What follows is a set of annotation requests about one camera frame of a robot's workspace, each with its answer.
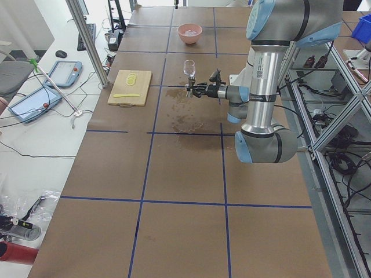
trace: gray chair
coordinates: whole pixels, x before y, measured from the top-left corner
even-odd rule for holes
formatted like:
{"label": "gray chair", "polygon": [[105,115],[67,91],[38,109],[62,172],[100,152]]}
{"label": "gray chair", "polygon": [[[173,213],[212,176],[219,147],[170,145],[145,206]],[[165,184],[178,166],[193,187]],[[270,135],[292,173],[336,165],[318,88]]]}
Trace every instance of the gray chair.
{"label": "gray chair", "polygon": [[11,59],[0,63],[0,97],[10,102],[32,73],[34,66],[28,62],[16,61],[13,56],[1,50],[0,53]]}

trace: wooden cutting board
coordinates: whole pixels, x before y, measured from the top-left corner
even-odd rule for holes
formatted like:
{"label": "wooden cutting board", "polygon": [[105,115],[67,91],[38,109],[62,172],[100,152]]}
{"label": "wooden cutting board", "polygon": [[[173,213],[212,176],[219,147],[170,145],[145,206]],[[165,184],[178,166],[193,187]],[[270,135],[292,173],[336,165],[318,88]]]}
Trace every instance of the wooden cutting board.
{"label": "wooden cutting board", "polygon": [[[128,85],[132,83],[131,76],[133,74],[135,75],[135,82],[133,85]],[[108,104],[144,106],[146,104],[151,77],[151,71],[120,70],[108,99]],[[115,94],[139,94],[139,96],[114,97]]]}

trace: pink bowl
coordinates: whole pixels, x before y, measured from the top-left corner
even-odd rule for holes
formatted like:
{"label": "pink bowl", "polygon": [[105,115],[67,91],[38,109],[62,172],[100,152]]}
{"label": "pink bowl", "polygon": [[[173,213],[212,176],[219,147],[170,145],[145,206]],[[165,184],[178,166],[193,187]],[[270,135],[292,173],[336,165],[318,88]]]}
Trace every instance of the pink bowl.
{"label": "pink bowl", "polygon": [[178,28],[180,39],[188,45],[198,41],[202,34],[202,27],[197,24],[183,24]]}

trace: green clamp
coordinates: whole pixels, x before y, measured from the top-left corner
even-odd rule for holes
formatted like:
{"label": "green clamp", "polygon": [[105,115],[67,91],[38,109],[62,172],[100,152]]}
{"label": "green clamp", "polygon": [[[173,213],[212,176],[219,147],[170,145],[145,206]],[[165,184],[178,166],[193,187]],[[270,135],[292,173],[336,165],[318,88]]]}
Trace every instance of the green clamp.
{"label": "green clamp", "polygon": [[36,72],[39,72],[39,71],[37,70],[37,62],[36,62],[36,60],[35,60],[34,58],[30,59],[30,64],[33,65],[33,66],[35,67],[35,71],[36,71]]}

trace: tablet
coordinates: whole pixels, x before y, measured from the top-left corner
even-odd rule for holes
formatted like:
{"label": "tablet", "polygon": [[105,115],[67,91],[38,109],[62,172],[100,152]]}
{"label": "tablet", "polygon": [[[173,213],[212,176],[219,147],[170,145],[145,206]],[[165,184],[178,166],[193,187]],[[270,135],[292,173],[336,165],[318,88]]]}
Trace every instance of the tablet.
{"label": "tablet", "polygon": [[60,100],[61,95],[57,91],[44,86],[9,106],[8,110],[21,122],[29,123],[48,112]]}
{"label": "tablet", "polygon": [[[60,88],[71,87],[82,70],[82,63],[79,61],[56,61],[49,72],[49,77]],[[53,87],[53,85],[46,79],[44,85]]]}

